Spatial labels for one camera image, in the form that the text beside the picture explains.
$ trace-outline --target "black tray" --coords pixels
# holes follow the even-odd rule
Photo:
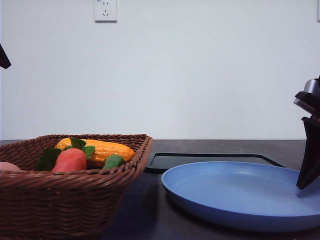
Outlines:
[[[163,174],[166,170],[183,164],[217,161],[266,164],[284,168],[284,166],[279,163],[260,154],[158,152],[149,158],[144,171],[152,174]]]

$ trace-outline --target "green leaf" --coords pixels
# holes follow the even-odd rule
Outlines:
[[[93,154],[96,150],[96,147],[95,146],[85,146],[83,151],[86,155],[86,159],[90,159],[91,158],[91,154]]]
[[[63,150],[65,151],[65,150],[72,149],[72,148],[73,148],[73,146],[69,145],[69,146],[66,146]]]
[[[76,149],[80,149],[80,150],[84,150],[85,145],[87,144],[85,141],[79,139],[79,138],[73,138],[70,137],[71,140],[71,145],[76,148]]]
[[[51,171],[56,164],[56,160],[61,153],[59,148],[47,148],[43,150],[43,155],[35,163],[37,171]]]
[[[113,154],[105,158],[102,164],[102,170],[114,169],[114,168],[120,167],[124,163],[125,163],[125,160],[122,156]]]

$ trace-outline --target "black object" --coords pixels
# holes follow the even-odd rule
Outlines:
[[[295,102],[299,107],[312,115],[320,116],[319,98],[305,91],[298,92],[295,97],[299,99],[299,101]]]
[[[9,61],[5,50],[2,48],[0,44],[0,67],[3,67],[4,69],[7,69],[11,66],[11,62]]]
[[[296,185],[301,190],[320,175],[320,76],[307,81],[304,91],[295,95],[294,103],[312,114],[303,117],[306,143],[304,157]]]
[[[281,164],[260,154],[218,154],[218,153],[171,153],[158,152],[147,163],[146,173],[163,174],[166,170],[196,162],[237,161],[256,164],[270,164],[284,167]]]
[[[320,175],[320,122],[302,118],[306,133],[303,162],[297,180],[297,187],[304,189]]]

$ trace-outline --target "yellow corn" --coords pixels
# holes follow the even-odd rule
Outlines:
[[[120,143],[94,139],[82,140],[86,142],[85,146],[95,147],[95,152],[91,155],[91,158],[87,160],[87,166],[89,168],[101,168],[105,158],[111,156],[112,154],[121,155],[125,161],[129,161],[135,155],[135,152],[130,147]],[[70,145],[71,140],[67,137],[59,141],[55,148],[63,151],[65,147]]]

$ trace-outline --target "basket rim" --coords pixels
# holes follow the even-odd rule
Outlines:
[[[39,179],[40,183],[43,182],[44,180],[46,183],[50,183],[50,182],[53,183],[56,181],[75,181],[76,179],[78,179],[79,181],[99,180],[101,181],[101,185],[104,186],[108,184],[108,181],[112,182],[112,180],[114,179],[121,179],[122,177],[126,177],[127,175],[136,176],[135,172],[138,171],[139,168],[144,169],[144,167],[146,166],[146,163],[147,163],[146,159],[148,158],[148,154],[153,142],[152,137],[146,134],[49,134],[49,135],[39,136],[36,138],[26,139],[23,141],[5,144],[0,147],[0,150],[3,148],[8,148],[12,145],[23,145],[25,142],[37,141],[47,137],[61,137],[61,138],[80,137],[80,138],[86,139],[83,136],[87,136],[87,135],[95,136],[95,137],[110,137],[110,138],[115,138],[115,137],[134,138],[139,136],[139,137],[143,137],[144,139],[140,148],[135,151],[135,155],[133,156],[133,158],[130,161],[127,161],[125,164],[121,165],[120,167],[116,167],[113,169],[106,169],[106,170],[86,169],[86,170],[70,171],[70,172],[51,172],[51,171],[35,171],[35,170],[21,170],[18,172],[2,171],[0,173],[1,183],[3,183],[5,179],[9,181],[11,178],[20,178],[21,182],[23,181],[28,182],[30,180]],[[38,188],[40,183],[34,184],[34,186]]]

